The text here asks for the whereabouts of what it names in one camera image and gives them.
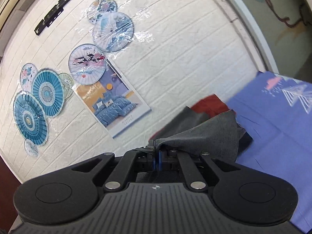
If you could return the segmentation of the dark grey pants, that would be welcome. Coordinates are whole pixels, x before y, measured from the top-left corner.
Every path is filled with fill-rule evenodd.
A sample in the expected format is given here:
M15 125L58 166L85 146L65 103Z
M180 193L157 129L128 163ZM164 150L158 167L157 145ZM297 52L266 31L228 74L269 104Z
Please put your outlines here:
M235 162L252 143L252 137L241 127L232 110L210 118L185 107L162 130L151 137L160 151L181 150L192 156L208 152L213 157Z

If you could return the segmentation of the bedding advertisement poster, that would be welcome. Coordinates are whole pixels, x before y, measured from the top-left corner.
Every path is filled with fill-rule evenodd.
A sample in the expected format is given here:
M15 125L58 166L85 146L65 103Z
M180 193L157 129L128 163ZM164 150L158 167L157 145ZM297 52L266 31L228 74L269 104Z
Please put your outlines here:
M112 137L151 111L126 77L110 61L99 81L92 85L76 85L74 91Z

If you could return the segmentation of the red garment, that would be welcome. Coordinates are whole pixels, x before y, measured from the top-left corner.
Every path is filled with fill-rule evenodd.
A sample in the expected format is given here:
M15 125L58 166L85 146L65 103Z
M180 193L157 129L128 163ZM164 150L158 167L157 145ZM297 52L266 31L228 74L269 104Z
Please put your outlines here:
M175 134L187 131L197 125L213 118L220 113L229 111L228 106L216 95L210 95L199 100L192 107L186 106L169 123L156 132L150 140L167 138Z

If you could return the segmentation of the small pale green fan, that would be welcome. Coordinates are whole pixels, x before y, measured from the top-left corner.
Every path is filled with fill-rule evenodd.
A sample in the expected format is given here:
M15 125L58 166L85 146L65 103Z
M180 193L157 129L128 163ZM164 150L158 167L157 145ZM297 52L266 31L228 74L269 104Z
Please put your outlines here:
M67 73L60 73L60 74L58 74L58 76L59 76L61 83L62 83L65 99L67 99L73 93L74 81L73 81L72 77Z

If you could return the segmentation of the white umbrella fan red print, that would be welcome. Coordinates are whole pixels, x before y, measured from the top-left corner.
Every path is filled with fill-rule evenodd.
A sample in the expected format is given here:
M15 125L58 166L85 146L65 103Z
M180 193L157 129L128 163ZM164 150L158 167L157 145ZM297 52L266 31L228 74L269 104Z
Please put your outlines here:
M76 47L68 60L70 74L80 85L92 85L99 81L107 64L102 50L90 43Z

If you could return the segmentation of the medium blue paper fan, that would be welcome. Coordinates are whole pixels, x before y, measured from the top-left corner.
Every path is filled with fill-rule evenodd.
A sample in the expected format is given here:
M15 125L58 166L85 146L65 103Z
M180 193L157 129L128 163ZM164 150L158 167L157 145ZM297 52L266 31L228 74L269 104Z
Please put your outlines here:
M61 79L50 69L42 69L36 74L32 82L32 95L49 117L58 116L65 103Z

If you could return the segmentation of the blue printed bed sheet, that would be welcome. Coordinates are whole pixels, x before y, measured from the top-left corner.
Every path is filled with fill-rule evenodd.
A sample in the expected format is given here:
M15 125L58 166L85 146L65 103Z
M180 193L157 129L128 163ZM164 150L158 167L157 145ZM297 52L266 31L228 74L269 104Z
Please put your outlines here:
M253 138L237 163L291 183L298 205L291 222L311 230L311 83L258 73L227 105Z

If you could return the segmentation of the white umbrella fan blue print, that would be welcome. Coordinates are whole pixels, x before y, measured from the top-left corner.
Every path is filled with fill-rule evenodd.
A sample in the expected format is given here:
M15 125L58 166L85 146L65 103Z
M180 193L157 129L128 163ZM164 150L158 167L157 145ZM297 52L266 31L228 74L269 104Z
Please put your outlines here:
M122 50L132 41L133 35L133 21L122 12L98 14L91 34L94 45L104 52Z

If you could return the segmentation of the pink floral round fan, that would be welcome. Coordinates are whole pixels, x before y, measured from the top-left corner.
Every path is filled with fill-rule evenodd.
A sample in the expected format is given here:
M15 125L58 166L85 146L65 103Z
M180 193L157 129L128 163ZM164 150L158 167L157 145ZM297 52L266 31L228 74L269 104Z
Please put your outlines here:
M22 68L19 76L19 82L23 91L31 92L32 83L38 74L38 69L32 63L26 63Z

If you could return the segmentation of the small floral round fan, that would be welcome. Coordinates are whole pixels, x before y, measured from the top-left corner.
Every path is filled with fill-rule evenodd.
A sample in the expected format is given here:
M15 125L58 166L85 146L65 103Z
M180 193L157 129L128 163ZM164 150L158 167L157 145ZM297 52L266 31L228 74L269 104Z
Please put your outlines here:
M86 16L91 24L95 24L103 13L116 11L117 3L114 0L95 0L88 7Z

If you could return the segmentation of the black wall hook rack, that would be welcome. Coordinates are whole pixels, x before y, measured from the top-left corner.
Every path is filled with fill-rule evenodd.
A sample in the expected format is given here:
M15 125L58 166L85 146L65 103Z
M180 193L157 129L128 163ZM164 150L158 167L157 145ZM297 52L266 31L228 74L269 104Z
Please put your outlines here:
M47 15L35 27L34 32L37 36L54 22L54 20L63 12L64 6L67 5L69 1L70 0L59 0L58 3L52 7Z

